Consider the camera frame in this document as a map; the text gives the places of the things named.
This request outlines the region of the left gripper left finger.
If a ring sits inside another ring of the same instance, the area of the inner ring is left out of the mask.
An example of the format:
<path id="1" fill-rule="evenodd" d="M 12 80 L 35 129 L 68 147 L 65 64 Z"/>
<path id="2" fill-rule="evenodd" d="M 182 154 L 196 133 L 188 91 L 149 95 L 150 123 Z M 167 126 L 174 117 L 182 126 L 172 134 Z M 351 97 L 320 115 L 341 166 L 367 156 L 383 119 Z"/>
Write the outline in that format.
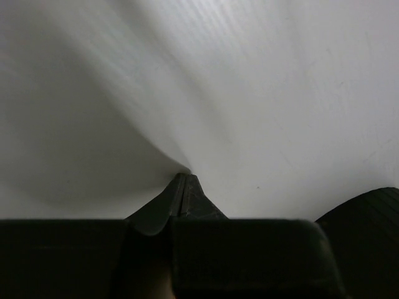
<path id="1" fill-rule="evenodd" d="M 110 298 L 124 258 L 178 211 L 187 176 L 125 219 L 4 219 L 1 298 Z"/>

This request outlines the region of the black plastic bin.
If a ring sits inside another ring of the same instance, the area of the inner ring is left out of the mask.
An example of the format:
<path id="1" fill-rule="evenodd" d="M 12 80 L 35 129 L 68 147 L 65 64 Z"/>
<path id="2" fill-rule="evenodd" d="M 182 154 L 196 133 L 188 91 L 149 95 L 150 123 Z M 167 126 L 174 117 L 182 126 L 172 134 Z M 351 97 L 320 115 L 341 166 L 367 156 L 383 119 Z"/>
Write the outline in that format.
<path id="1" fill-rule="evenodd" d="M 350 298 L 398 298 L 398 189 L 361 194 L 317 219 Z"/>

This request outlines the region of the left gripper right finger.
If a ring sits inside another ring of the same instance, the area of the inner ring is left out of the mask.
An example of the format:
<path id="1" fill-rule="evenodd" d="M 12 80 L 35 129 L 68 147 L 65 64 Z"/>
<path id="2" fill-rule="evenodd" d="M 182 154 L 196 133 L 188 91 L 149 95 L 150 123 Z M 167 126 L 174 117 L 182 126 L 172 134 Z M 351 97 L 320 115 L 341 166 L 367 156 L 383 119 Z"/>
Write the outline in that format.
<path id="1" fill-rule="evenodd" d="M 188 175 L 170 219 L 177 298 L 345 298 L 329 240 L 315 223 L 228 219 Z"/>

